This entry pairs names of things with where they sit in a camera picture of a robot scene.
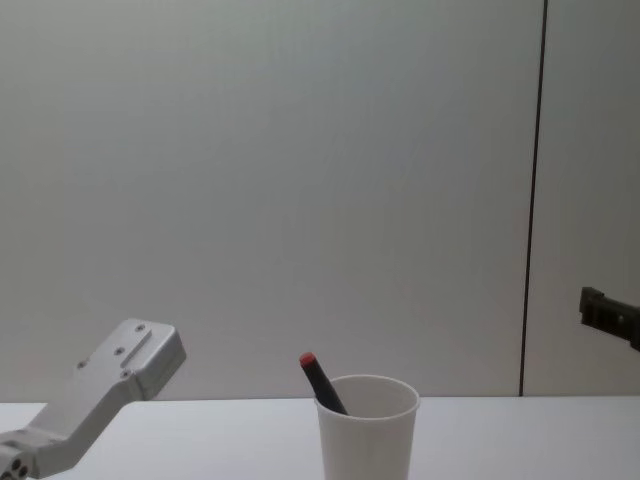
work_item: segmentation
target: black marker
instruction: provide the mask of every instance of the black marker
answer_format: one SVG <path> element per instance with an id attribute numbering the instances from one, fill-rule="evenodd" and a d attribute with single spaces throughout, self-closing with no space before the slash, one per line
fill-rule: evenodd
<path id="1" fill-rule="evenodd" d="M 316 356 L 311 352 L 305 353 L 300 357 L 300 366 L 307 375 L 318 402 L 329 410 L 348 415 L 333 385 L 322 371 Z"/>

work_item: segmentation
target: table surface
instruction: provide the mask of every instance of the table surface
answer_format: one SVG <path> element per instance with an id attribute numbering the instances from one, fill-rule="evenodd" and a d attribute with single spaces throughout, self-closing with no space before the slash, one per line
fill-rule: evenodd
<path id="1" fill-rule="evenodd" d="M 0 404 L 0 431 L 41 404 Z M 410 478 L 637 479 L 640 397 L 425 398 Z M 56 480 L 321 480 L 312 400 L 148 402 L 124 408 Z"/>

